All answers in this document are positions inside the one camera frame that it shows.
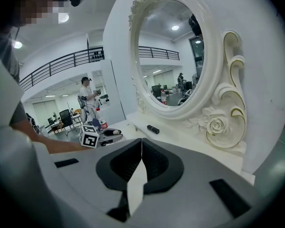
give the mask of black railing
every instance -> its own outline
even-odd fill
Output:
[[[163,58],[179,60],[179,53],[155,47],[139,47],[139,57]],[[67,54],[46,63],[20,81],[21,88],[26,91],[52,75],[76,67],[81,64],[97,62],[105,58],[103,47],[90,48]]]
[[[81,64],[97,62],[105,58],[103,47],[90,48],[71,54],[67,54],[63,57],[57,58],[40,68],[36,69],[34,72],[27,75],[24,79],[20,81],[21,88],[26,91],[38,84],[42,80],[51,77],[61,71],[69,69],[71,67],[76,67]]]
[[[141,47],[138,48],[139,57],[163,58],[180,60],[180,55],[177,51],[170,51],[155,47]]]

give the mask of white vanity table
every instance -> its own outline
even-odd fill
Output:
[[[180,9],[183,6],[183,13],[193,13],[204,41],[202,74],[194,92],[180,106],[164,105],[153,96],[144,80],[138,52],[144,23],[167,4]],[[204,153],[253,184],[254,176],[242,171],[247,113],[239,71],[245,59],[236,53],[241,50],[242,38],[232,29],[219,31],[215,24],[215,17],[201,0],[135,0],[129,16],[128,49],[138,110],[110,127],[122,130],[125,139],[148,137]],[[160,133],[149,131],[147,125]]]

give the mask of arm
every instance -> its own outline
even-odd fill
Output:
[[[89,96],[86,97],[86,99],[89,101],[89,100],[95,98],[95,96],[98,96],[98,94],[97,94],[97,93],[94,93],[94,94],[92,94],[92,95],[89,95]]]
[[[43,143],[47,147],[47,150],[50,154],[91,149],[81,146],[80,143],[57,141],[39,135],[34,131],[28,120],[22,120],[21,122],[13,123],[11,124],[11,127],[26,134],[31,139],[31,141]]]

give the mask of white mirror frame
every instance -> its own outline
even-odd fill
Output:
[[[223,46],[220,32],[215,28],[215,19],[208,7],[200,0],[175,0],[187,6],[198,20],[204,38],[205,59],[198,85],[190,98],[181,106],[166,106],[155,100],[143,84],[139,74],[140,60],[138,55],[138,40],[140,29],[147,14],[149,5],[158,0],[135,0],[130,15],[130,50],[132,74],[137,90],[148,108],[156,114],[171,120],[183,120],[201,109],[210,99],[217,86],[223,68]]]
[[[237,32],[220,32],[209,8],[200,0],[175,0],[187,6],[198,20],[203,32],[205,59],[198,85],[190,98],[181,106],[165,106],[152,97],[142,81],[138,40],[148,6],[158,0],[135,0],[129,16],[131,70],[136,86],[138,110],[155,112],[171,121],[175,128],[192,128],[196,138],[212,146],[243,154],[242,141],[247,128],[246,104],[239,80],[239,70],[245,59],[234,55],[241,47]]]

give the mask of oval mirror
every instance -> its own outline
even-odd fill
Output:
[[[138,43],[138,71],[144,88],[160,105],[182,105],[202,72],[200,26],[190,9],[175,0],[158,0],[144,14]]]

